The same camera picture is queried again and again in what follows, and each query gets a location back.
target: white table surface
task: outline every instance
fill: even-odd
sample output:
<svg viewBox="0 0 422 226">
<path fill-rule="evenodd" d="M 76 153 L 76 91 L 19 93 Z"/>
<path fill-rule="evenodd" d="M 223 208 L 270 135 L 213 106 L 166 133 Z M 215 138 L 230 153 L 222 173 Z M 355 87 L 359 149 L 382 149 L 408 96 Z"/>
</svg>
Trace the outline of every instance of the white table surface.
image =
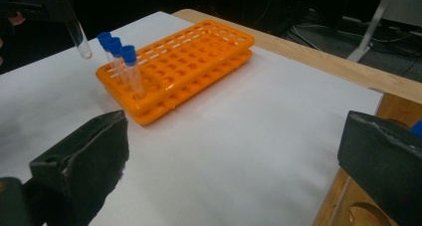
<svg viewBox="0 0 422 226">
<path fill-rule="evenodd" d="M 157 12 L 111 33 L 138 49 L 190 25 Z M 27 181 L 32 159 L 120 109 L 95 76 L 106 55 L 97 39 L 90 46 L 90 60 L 72 48 L 0 76 L 0 176 Z M 127 116 L 124 176 L 91 225 L 312 224 L 338 170 L 348 111 L 375 113 L 382 95 L 252 51 L 153 124 Z"/>
</svg>

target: orange test tube rack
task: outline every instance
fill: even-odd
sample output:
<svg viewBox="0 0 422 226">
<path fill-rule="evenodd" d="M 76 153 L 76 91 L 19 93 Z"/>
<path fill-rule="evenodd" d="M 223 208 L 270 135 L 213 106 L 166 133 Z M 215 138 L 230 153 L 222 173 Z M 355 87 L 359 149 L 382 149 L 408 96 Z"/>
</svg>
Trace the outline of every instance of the orange test tube rack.
<svg viewBox="0 0 422 226">
<path fill-rule="evenodd" d="M 252 57 L 254 37 L 214 20 L 205 20 L 136 50 L 144 95 L 114 75 L 109 64 L 97 78 L 139 124 L 149 124 Z"/>
</svg>

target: dark background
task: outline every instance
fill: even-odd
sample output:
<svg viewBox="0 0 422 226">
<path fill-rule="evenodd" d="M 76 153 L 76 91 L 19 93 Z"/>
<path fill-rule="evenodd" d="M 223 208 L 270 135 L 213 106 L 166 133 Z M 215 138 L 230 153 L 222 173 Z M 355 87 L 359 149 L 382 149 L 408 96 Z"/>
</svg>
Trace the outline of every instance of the dark background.
<svg viewBox="0 0 422 226">
<path fill-rule="evenodd" d="M 162 11 L 168 14 L 190 8 L 276 36 L 310 8 L 335 28 L 341 16 L 369 21 L 379 0 L 74 0 L 75 12 L 93 39 L 139 18 Z M 14 35 L 3 35 L 0 74 L 74 47 L 63 23 L 26 20 Z"/>
</svg>

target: clear plastic tube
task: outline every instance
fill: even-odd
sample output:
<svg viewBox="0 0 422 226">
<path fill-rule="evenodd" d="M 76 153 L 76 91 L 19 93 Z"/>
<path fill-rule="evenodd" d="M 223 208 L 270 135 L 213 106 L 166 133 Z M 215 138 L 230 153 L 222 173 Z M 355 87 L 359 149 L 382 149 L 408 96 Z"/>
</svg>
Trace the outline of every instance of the clear plastic tube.
<svg viewBox="0 0 422 226">
<path fill-rule="evenodd" d="M 105 56 L 106 56 L 108 63 L 111 67 L 110 73 L 112 75 L 116 74 L 117 70 L 116 70 L 115 65 L 114 65 L 114 57 L 112 56 L 111 52 L 109 51 L 108 45 L 107 45 L 107 41 L 111 39 L 111 33 L 110 32 L 99 33 L 97 35 L 97 39 L 99 40 L 100 44 L 102 45 L 102 47 L 105 51 Z"/>
<path fill-rule="evenodd" d="M 124 85 L 128 84 L 128 77 L 121 57 L 120 48 L 122 47 L 119 37 L 111 37 L 106 41 L 106 45 L 113 56 L 113 66 L 120 75 Z"/>
<path fill-rule="evenodd" d="M 84 30 L 78 19 L 66 22 L 68 31 L 71 34 L 72 40 L 75 46 L 81 54 L 83 59 L 90 59 L 93 56 L 90 45 L 88 45 L 87 37 L 85 36 Z"/>
<path fill-rule="evenodd" d="M 124 60 L 131 88 L 135 92 L 135 97 L 142 99 L 145 96 L 145 91 L 142 86 L 139 69 L 137 68 L 135 48 L 132 45 L 126 45 L 120 49 L 120 52 Z"/>
</svg>

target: blue cap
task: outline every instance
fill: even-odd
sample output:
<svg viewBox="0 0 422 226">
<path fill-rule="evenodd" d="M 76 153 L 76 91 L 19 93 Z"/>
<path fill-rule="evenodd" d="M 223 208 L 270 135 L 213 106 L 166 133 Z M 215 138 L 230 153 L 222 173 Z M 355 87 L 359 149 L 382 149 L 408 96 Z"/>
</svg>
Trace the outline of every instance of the blue cap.
<svg viewBox="0 0 422 226">
<path fill-rule="evenodd" d="M 110 32 L 102 32 L 97 35 L 97 39 L 100 41 L 100 44 L 103 46 L 103 49 L 107 49 L 106 42 L 111 39 L 111 33 Z"/>
<path fill-rule="evenodd" d="M 120 48 L 122 45 L 119 37 L 111 37 L 108 41 L 106 41 L 106 44 L 109 51 L 115 58 L 119 58 L 121 56 Z"/>
<path fill-rule="evenodd" d="M 422 119 L 416 122 L 411 128 L 410 132 L 417 134 L 422 137 Z"/>
<path fill-rule="evenodd" d="M 131 66 L 136 63 L 136 51 L 133 45 L 126 45 L 120 48 L 121 56 L 126 64 Z"/>
</svg>

